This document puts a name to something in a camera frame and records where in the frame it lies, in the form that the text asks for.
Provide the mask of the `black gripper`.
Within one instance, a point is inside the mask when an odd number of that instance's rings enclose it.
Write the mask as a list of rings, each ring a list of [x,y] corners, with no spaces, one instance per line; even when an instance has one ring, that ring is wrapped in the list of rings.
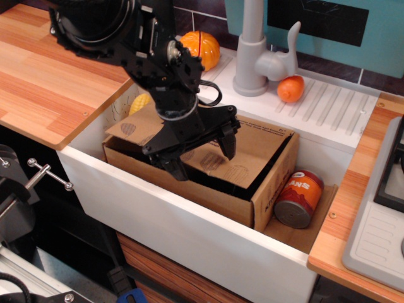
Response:
[[[223,155],[229,160],[234,158],[235,134],[241,126],[236,114],[233,105],[198,106],[186,117],[165,120],[163,128],[143,147],[143,153],[177,181],[187,181],[181,155],[190,150],[217,141]]]

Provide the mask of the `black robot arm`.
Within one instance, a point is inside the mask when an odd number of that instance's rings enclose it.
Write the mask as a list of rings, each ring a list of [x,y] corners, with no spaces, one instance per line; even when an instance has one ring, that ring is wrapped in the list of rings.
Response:
[[[143,147],[151,163],[175,179],[187,174],[182,154],[216,141],[236,151],[233,106],[198,99],[201,59],[175,37],[170,1],[48,1],[51,32],[77,56],[120,66],[155,102],[163,128]]]

